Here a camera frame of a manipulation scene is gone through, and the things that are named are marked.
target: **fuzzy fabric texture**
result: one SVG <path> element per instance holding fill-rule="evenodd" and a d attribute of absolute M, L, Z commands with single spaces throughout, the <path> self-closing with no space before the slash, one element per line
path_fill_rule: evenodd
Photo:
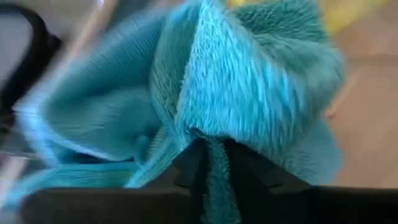
<path fill-rule="evenodd" d="M 341 156 L 322 112 L 342 83 L 311 0 L 233 10 L 202 0 L 130 17 L 19 105 L 52 168 L 17 185 L 9 205 L 46 187 L 142 187 L 200 136 L 211 156 L 203 222 L 240 223 L 218 139 L 328 183 Z"/>

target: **teal microfiber cloth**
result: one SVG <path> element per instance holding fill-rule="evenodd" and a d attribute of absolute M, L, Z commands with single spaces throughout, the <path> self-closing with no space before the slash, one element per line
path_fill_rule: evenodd
<path fill-rule="evenodd" d="M 50 168 L 22 180 L 9 205 L 47 187 L 142 187 L 205 138 L 203 222 L 240 223 L 220 139 L 326 184 L 341 157 L 322 112 L 342 83 L 340 53 L 311 0 L 189 1 L 134 15 L 18 106 Z"/>

